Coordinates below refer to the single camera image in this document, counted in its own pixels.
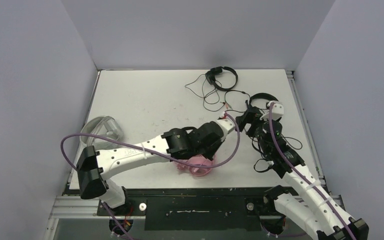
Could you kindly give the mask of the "white grey gaming headset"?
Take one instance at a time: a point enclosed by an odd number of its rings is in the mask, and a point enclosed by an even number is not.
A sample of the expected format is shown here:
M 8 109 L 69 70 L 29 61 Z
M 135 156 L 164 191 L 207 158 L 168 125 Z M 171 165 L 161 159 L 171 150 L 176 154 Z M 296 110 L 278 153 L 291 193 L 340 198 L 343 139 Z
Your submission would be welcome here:
M 121 142 L 124 138 L 124 132 L 118 122 L 111 116 L 98 116 L 87 122 L 81 129 L 83 134 L 92 134 Z M 94 146 L 96 150 L 110 150 L 118 145 L 112 142 L 94 138 L 90 136 L 79 137 L 80 146 Z

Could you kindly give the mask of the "black headset with microphone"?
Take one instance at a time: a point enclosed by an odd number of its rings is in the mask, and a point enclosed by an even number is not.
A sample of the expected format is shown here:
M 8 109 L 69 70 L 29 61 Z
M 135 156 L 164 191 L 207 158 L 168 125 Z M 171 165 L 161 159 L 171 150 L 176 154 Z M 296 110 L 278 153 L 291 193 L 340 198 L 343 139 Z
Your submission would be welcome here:
M 260 109 L 266 113 L 268 111 L 267 103 L 269 101 L 278 101 L 278 99 L 273 95 L 264 92 L 256 93 L 252 96 L 250 95 L 245 101 L 246 110 Z M 280 123 L 280 120 L 273 120 L 272 115 L 269 114 L 269 120 L 265 120 L 262 126 L 257 129 L 258 135 L 255 137 L 248 136 L 254 143 L 257 144 L 255 147 L 257 151 L 264 154 L 272 153 L 276 150 L 276 144 L 278 144 L 281 150 L 285 151 L 288 151 L 289 149 L 297 149 L 296 147 L 291 147 L 287 138 L 283 135 L 283 126 Z M 232 121 L 235 123 L 235 127 L 238 127 L 236 118 Z

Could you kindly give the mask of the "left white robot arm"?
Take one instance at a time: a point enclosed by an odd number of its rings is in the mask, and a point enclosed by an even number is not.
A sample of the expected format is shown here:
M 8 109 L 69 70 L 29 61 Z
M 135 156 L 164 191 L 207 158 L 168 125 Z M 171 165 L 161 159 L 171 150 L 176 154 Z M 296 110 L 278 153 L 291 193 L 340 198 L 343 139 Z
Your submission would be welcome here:
M 112 177 L 149 164 L 184 162 L 198 155 L 211 160 L 234 129 L 231 120 L 219 119 L 199 128 L 173 128 L 130 147 L 107 150 L 85 147 L 76 166 L 80 198 L 98 198 L 117 215 L 123 215 L 130 207 L 127 191 Z

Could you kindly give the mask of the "pink headset with cable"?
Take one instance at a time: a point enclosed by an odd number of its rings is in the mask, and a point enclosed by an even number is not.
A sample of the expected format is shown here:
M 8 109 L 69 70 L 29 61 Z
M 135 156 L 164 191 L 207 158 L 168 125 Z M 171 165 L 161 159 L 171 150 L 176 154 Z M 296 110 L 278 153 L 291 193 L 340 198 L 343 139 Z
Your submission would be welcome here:
M 181 163 L 176 163 L 176 167 L 180 171 L 188 171 L 194 177 L 203 177 L 210 173 L 211 168 L 203 168 L 203 167 L 211 167 L 213 166 L 213 161 L 204 157 L 203 155 L 196 155 L 187 160 L 182 160 L 184 163 L 193 165 L 188 166 Z

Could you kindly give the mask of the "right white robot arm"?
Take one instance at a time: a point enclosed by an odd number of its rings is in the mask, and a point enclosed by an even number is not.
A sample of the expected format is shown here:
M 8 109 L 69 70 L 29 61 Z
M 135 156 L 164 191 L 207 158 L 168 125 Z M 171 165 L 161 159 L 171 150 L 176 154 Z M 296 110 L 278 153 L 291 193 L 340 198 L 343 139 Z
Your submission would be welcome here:
M 287 189 L 277 185 L 264 193 L 263 207 L 269 214 L 280 213 L 313 240 L 366 240 L 369 226 L 346 212 L 313 176 L 301 156 L 283 138 L 282 124 L 269 111 L 266 119 L 261 114 L 246 111 L 235 121 L 239 131 L 247 124 L 247 135 L 258 142 L 263 159 L 270 168 L 299 195 L 297 200 Z

